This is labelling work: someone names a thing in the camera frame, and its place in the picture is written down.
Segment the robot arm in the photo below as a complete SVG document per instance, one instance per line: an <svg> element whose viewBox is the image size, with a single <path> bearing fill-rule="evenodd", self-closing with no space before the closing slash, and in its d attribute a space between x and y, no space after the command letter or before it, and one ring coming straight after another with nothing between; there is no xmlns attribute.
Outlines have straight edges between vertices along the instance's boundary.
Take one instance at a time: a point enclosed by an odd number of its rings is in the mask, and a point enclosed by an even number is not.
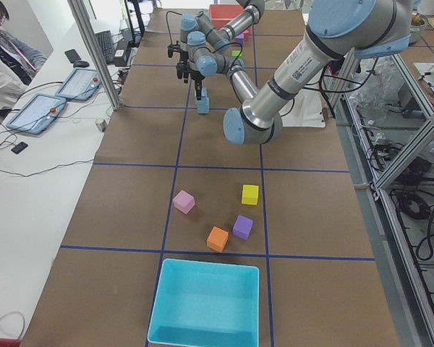
<svg viewBox="0 0 434 347"><path fill-rule="evenodd" d="M280 110L330 61L353 51L358 59L400 53L409 45L412 1L314 1L303 39L273 76L256 88L239 62L223 54L224 45L265 11L264 1L241 1L242 13L214 28L206 14L183 14L180 48L191 68L204 77L225 74L241 100L224 115L226 139L236 145L264 144L282 128Z"/></svg>
<svg viewBox="0 0 434 347"><path fill-rule="evenodd" d="M234 39L249 27L259 23L265 11L264 1L240 1L243 11L217 29L209 15L183 14L180 20L180 39L170 44L168 57L180 54L176 65L177 78L200 82L215 74L225 74L237 87L258 89L247 76L241 61L225 54Z"/></svg>

